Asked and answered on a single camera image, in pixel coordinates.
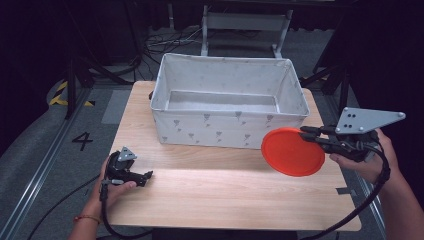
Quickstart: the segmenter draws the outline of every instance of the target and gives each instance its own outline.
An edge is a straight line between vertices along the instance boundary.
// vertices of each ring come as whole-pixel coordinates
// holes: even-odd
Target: black cable
[[[160,65],[160,62],[158,62],[156,59],[154,59],[154,58],[152,57],[152,55],[150,55],[150,50],[147,50],[147,52],[145,51],[145,52],[144,52],[144,54],[145,54],[148,58],[150,58],[150,60],[152,60],[153,62],[155,62],[155,63],[157,63],[158,65]]]
[[[106,206],[107,206],[107,198],[108,198],[108,191],[109,191],[109,189],[108,189],[108,187],[109,187],[109,183],[110,183],[110,180],[108,179],[108,177],[107,177],[107,172],[108,172],[108,167],[109,167],[109,163],[110,163],[110,160],[112,159],[112,158],[115,158],[115,157],[118,157],[119,156],[119,151],[116,151],[116,152],[114,152],[114,153],[112,153],[110,156],[109,156],[109,158],[108,158],[108,160],[107,160],[107,164],[106,164],[106,168],[105,168],[105,174],[104,174],[104,178],[103,178],[103,181],[102,181],[102,184],[101,184],[101,187],[100,187],[100,202],[101,202],[101,205],[102,205],[102,220],[103,220],[103,224],[105,225],[105,227],[106,227],[106,230],[109,232],[109,233],[111,233],[111,234],[113,234],[113,235],[115,235],[115,236],[117,236],[117,237],[119,237],[119,238],[121,238],[121,239],[136,239],[136,238],[142,238],[142,237],[144,237],[144,236],[147,236],[147,235],[149,235],[149,234],[151,234],[153,231],[152,230],[150,230],[150,231],[147,231],[147,232],[144,232],[144,233],[140,233],[140,234],[137,234],[137,235],[129,235],[129,236],[127,236],[127,235],[122,235],[122,234],[120,234],[120,233],[118,233],[118,232],[116,232],[111,226],[110,226],[110,224],[109,224],[109,221],[108,221],[108,219],[107,219],[107,211],[106,211]]]
[[[143,76],[143,74],[141,74],[140,69],[138,69],[138,68],[137,68],[137,72],[138,72],[138,74],[140,74],[140,77],[141,77],[144,81],[146,81],[146,78]]]
[[[150,81],[153,81],[153,79],[154,79],[155,75],[153,74],[152,69],[150,68],[150,65],[146,62],[146,60],[144,60],[144,59],[142,59],[142,60],[143,60],[143,62],[146,64],[146,66],[147,66],[147,68],[148,68],[148,70],[149,70],[150,75],[152,75],[152,77],[150,78]]]
[[[389,178],[390,178],[390,167],[389,167],[389,162],[388,162],[386,156],[384,155],[384,149],[381,148],[382,150],[380,151],[380,150],[374,148],[373,146],[370,146],[370,145],[367,145],[367,144],[364,144],[363,147],[370,150],[370,151],[373,151],[378,156],[380,156],[380,158],[383,160],[381,172],[380,172],[380,175],[377,178],[377,183],[376,183],[373,191],[364,200],[364,202],[362,202],[362,204],[359,205],[359,207],[354,209],[349,215],[347,215],[340,222],[334,224],[333,226],[327,228],[326,230],[324,230],[324,231],[322,231],[322,232],[320,232],[316,235],[313,235],[313,236],[310,236],[310,237],[305,237],[305,238],[302,238],[300,240],[318,239],[318,238],[340,228],[341,226],[345,225],[346,223],[348,223],[350,220],[352,220],[354,217],[356,217],[362,210],[364,210],[372,201],[374,201],[374,199],[377,197],[378,193],[380,192],[381,188],[383,187],[384,183],[387,182],[387,180],[389,180]]]
[[[117,75],[115,75],[114,73],[110,72],[109,70],[107,70],[106,68],[103,68],[101,66],[96,65],[95,63],[93,63],[90,59],[85,58],[85,57],[79,57],[79,60],[81,60],[82,62],[84,62],[85,64],[88,64],[89,66],[91,66],[94,70],[96,70],[97,72],[101,73],[102,75],[110,78],[111,80],[113,80],[114,82],[118,83],[118,84],[122,84],[122,85],[132,85],[134,83],[132,82],[128,82],[120,77],[118,77]]]
[[[121,76],[127,73],[130,73],[132,71],[134,71],[138,66],[140,65],[140,61],[136,61],[136,63],[134,65],[129,65],[128,68],[116,71],[116,72],[111,72],[112,74],[116,75],[116,76]],[[101,73],[96,73],[96,72],[90,72],[92,76],[97,77],[97,78],[108,78],[108,76],[106,76],[105,74],[101,74]]]
[[[177,38],[174,38],[174,36],[176,36],[177,34],[169,33],[169,34],[172,34],[172,35],[170,37],[168,37],[166,40],[163,38],[163,35],[167,35],[167,34],[152,35],[148,38],[148,40],[146,42],[150,42],[151,41],[151,40],[149,40],[150,38],[160,37],[160,40],[152,41],[151,45],[158,46],[159,44],[161,44],[161,45],[163,45],[163,47],[160,50],[154,50],[154,49],[150,49],[149,46],[146,44],[145,49],[149,52],[149,54],[150,53],[164,54],[164,53],[167,53],[167,52],[172,52],[180,46],[186,46],[186,45],[194,42],[195,40],[189,40],[189,38],[193,37],[193,39],[196,39],[201,33],[200,30],[201,29],[198,29],[196,31],[192,31],[192,32],[188,32],[188,33],[180,32],[179,36]]]
[[[102,201],[102,218],[103,218],[103,224],[105,225],[106,229],[108,230],[109,233],[121,238],[121,239],[136,239],[136,238],[142,238],[145,237],[149,234],[151,234],[153,232],[153,230],[149,230],[147,232],[144,233],[140,233],[137,235],[122,235],[118,232],[116,232],[115,230],[113,230],[113,228],[110,226],[108,220],[107,220],[107,211],[106,211],[106,205],[107,205],[107,199],[103,199]]]
[[[29,237],[27,238],[27,240],[30,240],[32,238],[32,236],[34,235],[35,231],[37,231],[38,227],[41,225],[41,223],[44,221],[44,219],[46,219],[46,217],[57,207],[59,206],[59,204],[61,204],[63,201],[65,201],[66,199],[68,199],[72,194],[76,193],[77,191],[79,191],[81,188],[87,186],[88,184],[90,184],[91,182],[93,182],[94,180],[98,179],[100,176],[97,175],[95,177],[93,177],[92,179],[88,180],[87,182],[85,182],[84,184],[82,184],[81,186],[77,187],[75,190],[73,190],[72,192],[68,193],[66,196],[64,196],[62,199],[59,200],[59,202],[57,202],[53,207],[51,207],[46,214],[44,214],[44,216],[40,219],[40,221],[38,221],[38,223],[35,225],[35,227],[32,229]]]

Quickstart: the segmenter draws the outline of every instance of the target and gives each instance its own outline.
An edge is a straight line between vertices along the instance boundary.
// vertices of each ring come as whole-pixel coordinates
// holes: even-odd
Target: floor
[[[159,62],[166,52],[200,55],[201,37],[198,28],[184,33],[171,29],[151,31],[143,61],[134,72],[121,75],[127,81],[155,80]],[[298,77],[313,75],[319,56],[332,31],[289,31],[282,55],[292,60]],[[271,44],[277,36],[268,32],[219,31],[210,35],[209,56],[272,58]],[[126,66],[107,67],[117,71]],[[63,79],[52,86],[46,101],[56,94]],[[324,95],[322,82],[308,85],[313,92],[324,124],[337,119],[338,92]],[[131,90],[107,78],[97,78],[92,89],[78,88],[78,107],[69,120],[64,120],[67,106],[53,102],[49,110],[16,139],[1,157],[0,239],[65,239],[72,229],[72,219],[87,200],[92,184],[82,186],[98,174],[100,165],[110,151],[119,121]],[[348,106],[357,102],[350,92]],[[61,96],[66,100],[66,91]],[[82,144],[87,136],[92,142]],[[366,185],[351,171],[343,170],[356,205],[364,197]],[[360,213],[362,229],[358,232],[333,232],[321,239],[385,239],[376,220],[376,208]],[[116,227],[124,235],[137,234],[148,228]],[[315,234],[299,231],[302,238]],[[99,237],[110,235],[100,227]]]

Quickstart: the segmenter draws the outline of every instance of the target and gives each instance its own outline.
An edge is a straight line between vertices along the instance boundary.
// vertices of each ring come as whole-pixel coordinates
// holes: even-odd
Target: bracelet
[[[78,222],[79,220],[81,220],[83,218],[92,219],[92,220],[96,221],[97,224],[101,224],[102,223],[102,221],[100,220],[100,218],[95,217],[95,216],[91,216],[91,215],[80,215],[80,216],[76,216],[76,217],[74,217],[74,223]]]

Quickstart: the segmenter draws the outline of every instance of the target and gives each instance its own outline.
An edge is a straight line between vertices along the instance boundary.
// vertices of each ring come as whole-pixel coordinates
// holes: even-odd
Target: wrist
[[[101,208],[102,205],[98,199],[90,199],[81,211],[81,215],[90,215],[100,218]]]
[[[398,169],[394,169],[390,173],[389,180],[384,184],[380,191],[380,195],[399,194],[399,191],[405,190],[406,180]]]
[[[92,215],[79,215],[74,217],[74,223],[78,223],[81,220],[95,221],[97,225],[102,223],[102,220],[99,217],[92,216]]]

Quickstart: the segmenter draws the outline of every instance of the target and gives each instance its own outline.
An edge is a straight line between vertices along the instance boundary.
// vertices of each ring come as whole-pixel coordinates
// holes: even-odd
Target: wire
[[[334,224],[333,226],[327,228],[326,230],[310,236],[310,237],[306,237],[306,238],[302,238],[301,240],[312,240],[312,239],[318,239],[338,228],[340,228],[341,226],[345,225],[346,223],[348,223],[350,220],[352,220],[354,217],[356,217],[362,210],[364,210],[372,201],[374,201],[374,199],[377,197],[378,193],[380,192],[381,188],[383,187],[384,183],[389,180],[390,177],[390,167],[389,167],[389,161],[387,160],[386,156],[384,155],[384,149],[381,147],[381,151],[374,148],[371,145],[368,144],[364,144],[363,145],[364,148],[375,152],[382,160],[383,160],[383,164],[381,167],[381,172],[380,175],[378,176],[376,185],[373,189],[373,191],[370,193],[370,195],[362,202],[361,205],[359,205],[359,207],[357,207],[356,209],[354,209],[349,215],[347,215],[344,219],[342,219],[340,222]]]
[[[75,190],[73,190],[72,192],[68,193],[66,196],[64,196],[62,199],[59,200],[59,202],[57,202],[53,207],[51,207],[46,214],[44,214],[44,216],[40,219],[40,221],[38,221],[38,223],[35,225],[35,227],[32,229],[29,237],[27,238],[27,240],[30,240],[32,238],[32,236],[35,234],[35,232],[37,231],[38,227],[41,225],[41,223],[44,221],[44,219],[46,219],[46,217],[57,207],[59,206],[63,201],[65,201],[66,199],[68,199],[72,194],[76,193],[77,191],[79,191],[81,188],[87,186],[88,184],[90,184],[91,182],[93,182],[94,180],[98,179],[100,176],[100,174],[98,174],[97,176],[93,177],[92,179],[88,180],[87,182],[85,182],[84,184],[82,184],[81,186],[77,187]]]
[[[110,163],[111,159],[117,158],[119,156],[119,153],[120,153],[119,151],[116,151],[116,152],[112,153],[110,155],[110,157],[108,158],[106,168],[105,168],[104,178],[103,178],[102,185],[101,185],[101,188],[100,188],[100,201],[102,203],[101,211],[102,211],[103,224],[105,225],[105,227],[106,227],[106,229],[108,230],[109,233],[111,233],[115,236],[118,236],[121,239],[142,238],[144,236],[151,234],[153,232],[153,230],[149,230],[147,232],[143,232],[143,233],[140,233],[140,234],[137,234],[137,235],[130,235],[130,236],[122,235],[122,234],[116,232],[115,230],[113,230],[113,228],[110,226],[109,221],[107,219],[106,206],[107,206],[107,198],[108,198],[108,191],[109,191],[108,185],[110,183],[110,180],[107,177],[107,175],[108,175],[107,172],[108,172],[108,167],[109,167],[109,163]]]
[[[146,78],[143,76],[143,74],[141,74],[140,69],[137,68],[137,72],[140,75],[140,77],[143,79],[143,81],[146,81]]]
[[[145,54],[148,58],[150,58],[150,60],[152,60],[153,62],[155,62],[155,63],[157,63],[158,65],[160,65],[160,62],[158,62],[156,59],[154,59],[154,58],[152,57],[152,55],[150,55],[150,51],[144,52],[144,54]]]
[[[149,73],[152,75],[152,77],[150,78],[150,81],[153,81],[153,79],[155,78],[155,75],[152,72],[152,69],[150,69],[149,64],[146,62],[146,60],[142,59],[143,62],[146,64],[147,68],[149,69]]]
[[[148,54],[164,54],[167,52],[172,52],[176,48],[180,46],[186,46],[188,44],[191,44],[193,42],[201,43],[199,41],[196,41],[196,38],[200,35],[202,28],[197,29],[196,31],[189,32],[187,34],[180,32],[179,34],[176,33],[168,33],[168,34],[161,34],[161,35],[152,35],[148,37],[146,40],[145,49],[148,52]],[[164,39],[165,35],[171,35],[167,39]],[[152,47],[159,47],[162,46],[161,49],[152,49]]]

